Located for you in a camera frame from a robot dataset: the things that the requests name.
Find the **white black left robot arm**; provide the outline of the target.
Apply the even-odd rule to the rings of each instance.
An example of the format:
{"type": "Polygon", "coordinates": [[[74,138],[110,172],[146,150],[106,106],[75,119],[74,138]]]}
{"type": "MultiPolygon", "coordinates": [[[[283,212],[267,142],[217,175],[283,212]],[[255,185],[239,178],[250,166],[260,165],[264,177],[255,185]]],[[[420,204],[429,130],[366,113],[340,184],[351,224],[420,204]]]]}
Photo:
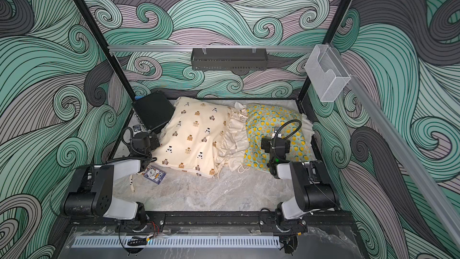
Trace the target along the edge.
{"type": "Polygon", "coordinates": [[[152,152],[160,147],[155,133],[132,128],[130,140],[125,142],[129,156],[109,159],[102,165],[85,165],[76,168],[64,193],[61,214],[70,218],[108,218],[138,223],[134,232],[147,227],[149,217],[142,203],[118,199],[113,195],[114,182],[145,171],[155,160],[152,152]]]}

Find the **cream animal print pillow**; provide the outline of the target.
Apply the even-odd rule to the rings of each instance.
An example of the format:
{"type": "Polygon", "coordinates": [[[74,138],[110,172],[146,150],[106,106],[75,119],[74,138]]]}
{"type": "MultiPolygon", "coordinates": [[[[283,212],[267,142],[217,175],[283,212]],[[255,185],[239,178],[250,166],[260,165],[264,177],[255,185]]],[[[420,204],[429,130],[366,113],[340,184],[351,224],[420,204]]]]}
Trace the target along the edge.
{"type": "Polygon", "coordinates": [[[155,165],[215,177],[224,167],[234,171],[243,164],[249,147],[244,109],[189,97],[180,97],[174,106],[153,153],[155,165]]]}

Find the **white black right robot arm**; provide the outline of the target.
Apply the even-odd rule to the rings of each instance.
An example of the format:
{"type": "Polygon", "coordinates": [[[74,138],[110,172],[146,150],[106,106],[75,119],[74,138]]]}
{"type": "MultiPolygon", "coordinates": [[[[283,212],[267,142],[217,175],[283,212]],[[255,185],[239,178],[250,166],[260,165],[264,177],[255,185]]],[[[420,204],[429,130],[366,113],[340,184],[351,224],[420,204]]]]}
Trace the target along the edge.
{"type": "Polygon", "coordinates": [[[269,173],[279,180],[292,182],[294,196],[278,204],[275,225],[281,232],[294,229],[303,216],[339,206],[331,178],[322,161],[288,161],[290,141],[279,137],[261,139],[261,149],[269,155],[269,173]]]}

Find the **lemon print ruffled pillow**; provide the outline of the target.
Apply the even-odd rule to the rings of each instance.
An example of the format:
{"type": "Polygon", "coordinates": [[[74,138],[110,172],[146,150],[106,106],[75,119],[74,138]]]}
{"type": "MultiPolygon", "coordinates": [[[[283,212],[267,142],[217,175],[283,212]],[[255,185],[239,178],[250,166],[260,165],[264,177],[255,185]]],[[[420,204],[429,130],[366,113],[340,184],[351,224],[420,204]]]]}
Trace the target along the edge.
{"type": "Polygon", "coordinates": [[[276,131],[280,138],[290,141],[290,151],[286,156],[288,161],[313,161],[316,159],[311,140],[314,135],[313,124],[305,114],[287,107],[261,103],[235,103],[235,108],[246,120],[243,145],[247,149],[237,160],[237,169],[243,173],[254,168],[268,172],[269,154],[261,148],[263,138],[272,138],[276,131]]]}

